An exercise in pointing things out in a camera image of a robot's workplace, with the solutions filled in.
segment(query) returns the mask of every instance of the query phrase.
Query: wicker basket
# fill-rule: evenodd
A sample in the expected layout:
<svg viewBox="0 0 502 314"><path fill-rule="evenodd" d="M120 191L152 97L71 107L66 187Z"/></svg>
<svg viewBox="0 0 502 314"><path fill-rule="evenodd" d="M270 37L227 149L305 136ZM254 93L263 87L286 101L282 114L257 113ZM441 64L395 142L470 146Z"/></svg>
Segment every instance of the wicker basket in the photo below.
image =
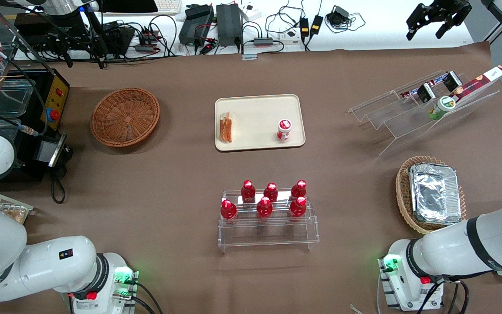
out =
<svg viewBox="0 0 502 314"><path fill-rule="evenodd" d="M96 105L90 131L109 147L127 147L147 138L158 123L156 97L140 88L112 92Z"/></svg>
<svg viewBox="0 0 502 314"><path fill-rule="evenodd" d="M436 225L434 223L419 222L414 218L412 212L412 193L410 192L410 173L409 169L412 165L419 163L432 163L444 165L439 159L435 159L429 156L416 156L408 159L396 176L396 199L398 201L398 207L400 208L400 213L404 217L404 220L414 228L417 232L421 234L428 234L431 231L444 228L444 225ZM460 197L460 208L462 210L462 220L466 219L466 202L464 201L464 192L462 187L458 187L458 196Z"/></svg>

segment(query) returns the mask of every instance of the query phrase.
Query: red button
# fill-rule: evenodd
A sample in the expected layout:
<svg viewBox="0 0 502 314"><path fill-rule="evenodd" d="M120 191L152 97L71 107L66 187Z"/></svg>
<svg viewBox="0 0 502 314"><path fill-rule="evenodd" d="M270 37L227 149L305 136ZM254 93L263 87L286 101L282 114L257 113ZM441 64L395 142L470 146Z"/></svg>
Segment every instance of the red button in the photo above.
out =
<svg viewBox="0 0 502 314"><path fill-rule="evenodd" d="M98 294L97 294L96 292L89 292L88 294L86 294L86 298L87 298L88 300L96 300L96 296L97 296L97 295L98 295Z"/></svg>
<svg viewBox="0 0 502 314"><path fill-rule="evenodd" d="M50 119L52 119L54 121L59 120L59 111L57 111L57 110L50 111Z"/></svg>

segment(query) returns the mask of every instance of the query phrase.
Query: acrylic stand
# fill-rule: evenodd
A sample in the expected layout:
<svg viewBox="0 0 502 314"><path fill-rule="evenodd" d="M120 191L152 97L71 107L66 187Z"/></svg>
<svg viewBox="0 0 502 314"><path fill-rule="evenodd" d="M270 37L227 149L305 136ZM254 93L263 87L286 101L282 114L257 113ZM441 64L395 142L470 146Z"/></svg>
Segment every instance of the acrylic stand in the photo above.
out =
<svg viewBox="0 0 502 314"><path fill-rule="evenodd" d="M291 189L278 189L278 200L273 204L269 218L257 218L257 202L263 197L257 193L255 203L245 204L241 200L241 191L224 191L222 200L229 199L237 206L238 217L227 221L222 216L218 219L218 247L222 252L233 246L307 244L311 249L319 243L317 216L307 199L307 211L301 217L288 217Z"/></svg>
<svg viewBox="0 0 502 314"><path fill-rule="evenodd" d="M393 89L379 97L375 97L361 105L355 106L348 111L348 113L354 113L355 117L360 122L367 118L376 130L384 127L384 129L388 130L392 137L394 137L393 141L379 154L379 156L424 135L432 129L436 129L437 127L472 113L485 103L484 100L499 92L498 87L490 88L498 80L488 83L478 91L462 98L456 104L454 110L446 113L446 115L439 120L431 119L428 113L440 97L448 96L451 93L443 82L439 82L432 87L436 98L427 103L422 103L417 94L406 98L401 96L402 93L412 91L425 82L440 77L444 73L444 71L439 71L427 75L412 83ZM464 74L460 74L458 77L463 84L471 80Z"/></svg>

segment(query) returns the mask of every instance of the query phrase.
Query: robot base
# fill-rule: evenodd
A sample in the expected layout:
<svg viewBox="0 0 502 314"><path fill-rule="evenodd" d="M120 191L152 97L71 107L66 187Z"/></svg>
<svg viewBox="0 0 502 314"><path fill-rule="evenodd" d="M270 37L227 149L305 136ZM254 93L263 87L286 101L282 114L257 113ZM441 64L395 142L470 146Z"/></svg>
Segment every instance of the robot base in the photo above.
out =
<svg viewBox="0 0 502 314"><path fill-rule="evenodd" d="M125 260L116 253L104 253L109 263L109 274L104 287L98 292L95 300L77 300L72 298L75 314L122 314L126 306L125 300L112 298L114 291L128 292L127 284L117 280L132 280L133 270L127 266Z"/></svg>
<svg viewBox="0 0 502 314"><path fill-rule="evenodd" d="M433 284L422 284L420 279L410 270L406 261L408 243L410 240L398 240L393 243L388 254L379 260L379 270L381 271L387 304L391 307L396 307L398 304L398 307L403 311L417 311ZM388 267L394 268L394 271L383 273L383 270ZM442 296L443 286L441 285L427 300L424 310L441 308Z"/></svg>

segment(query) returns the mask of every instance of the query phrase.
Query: red drink bottle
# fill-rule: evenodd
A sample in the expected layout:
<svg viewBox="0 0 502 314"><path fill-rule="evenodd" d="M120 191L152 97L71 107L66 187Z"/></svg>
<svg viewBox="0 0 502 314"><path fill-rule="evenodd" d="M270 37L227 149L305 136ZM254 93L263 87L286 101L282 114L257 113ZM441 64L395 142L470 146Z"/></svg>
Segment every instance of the red drink bottle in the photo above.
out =
<svg viewBox="0 0 502 314"><path fill-rule="evenodd" d="M257 203L257 218L269 218L272 215L271 200L267 197L261 198Z"/></svg>
<svg viewBox="0 0 502 314"><path fill-rule="evenodd" d="M222 206L220 208L220 214L224 219L236 219L237 218L237 207L229 199L222 201Z"/></svg>
<svg viewBox="0 0 502 314"><path fill-rule="evenodd" d="M305 186L307 184L305 183L304 180L299 180L293 187L292 187L292 196L291 199L297 199L298 197L305 197Z"/></svg>
<svg viewBox="0 0 502 314"><path fill-rule="evenodd" d="M253 182L245 180L241 188L241 198L244 203L255 203L255 187Z"/></svg>
<svg viewBox="0 0 502 314"><path fill-rule="evenodd" d="M276 183L271 182L267 185L267 188L263 192L263 196L266 196L271 200L271 203L275 202L278 199L278 190L276 188Z"/></svg>
<svg viewBox="0 0 502 314"><path fill-rule="evenodd" d="M289 205L288 216L289 217L301 217L305 215L305 211L307 210L307 206L305 206L305 197L298 197L293 200Z"/></svg>

